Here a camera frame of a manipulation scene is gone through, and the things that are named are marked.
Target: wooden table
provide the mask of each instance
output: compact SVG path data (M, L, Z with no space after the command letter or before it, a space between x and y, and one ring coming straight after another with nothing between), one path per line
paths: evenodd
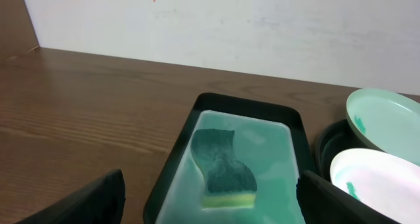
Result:
M125 178L122 223L142 223L200 93L290 106L312 144L345 118L353 90L52 49L8 60L0 64L0 223L21 220L114 168Z

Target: sponge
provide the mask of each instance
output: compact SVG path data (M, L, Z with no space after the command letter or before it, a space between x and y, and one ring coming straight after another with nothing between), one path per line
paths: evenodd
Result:
M191 141L192 157L203 173L205 208L253 206L257 181L234 154L235 131L199 129Z

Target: plastic container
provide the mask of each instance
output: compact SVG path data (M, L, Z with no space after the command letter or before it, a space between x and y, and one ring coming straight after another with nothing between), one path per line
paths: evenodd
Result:
M238 144L245 148L235 148L234 145L236 156L244 161L257 179L257 199L251 209L203 209L195 205L203 181L196 173L197 169L193 168L189 142L196 129L209 127L235 129ZM264 133L270 134L270 138L259 136ZM253 142L246 139L248 136L252 136L250 141ZM276 141L274 144L278 143L279 147L264 148L265 140L273 138ZM262 147L253 148L250 146L252 143L262 144ZM258 165L258 161L252 161L253 154L265 165ZM277 159L281 159L283 163L276 162ZM293 219L296 223L304 223L295 192L297 178L304 170L316 172L301 117L296 110L286 106L204 93L194 104L149 196L143 211L144 222L166 224L185 223L187 220L189 223L252 224ZM283 175L293 177L293 174L296 176L292 180L281 180ZM264 179L271 179L272 182L265 182ZM271 187L276 187L279 191L271 193ZM273 202L280 202L280 205L270 205ZM164 214L159 216L161 211L171 214L170 218L162 217Z
M354 134L347 120L341 120L330 125L318 137L315 144L315 162L318 174L327 181L331 181L329 167L334 157L350 148L367 148Z

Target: white plate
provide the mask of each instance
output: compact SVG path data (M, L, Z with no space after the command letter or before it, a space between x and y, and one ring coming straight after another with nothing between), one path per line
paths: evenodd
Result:
M420 167L396 156L352 148L334 157L331 182L400 223L420 223Z

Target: black object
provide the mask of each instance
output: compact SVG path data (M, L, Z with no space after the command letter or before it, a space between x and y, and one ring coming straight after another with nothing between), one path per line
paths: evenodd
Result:
M216 112L224 112L285 124L290 128L299 173L303 173L304 170L316 172L315 165L313 164L310 155L302 119L295 109L214 93L203 93L197 98L165 166L150 193L143 210L143 220L145 224L153 224L156 222L156 218L158 217L163 201L165 200L167 191L172 183L175 172L178 169L180 159L192 136L196 122L201 112L204 110L213 110Z
M329 126L315 144L316 169L320 176L331 181L329 167L335 155L350 148L367 148L367 146L357 138L347 120Z
M299 178L297 201L306 224L397 223L311 171L305 171Z
M115 170L18 224L118 224L124 202L123 173Z

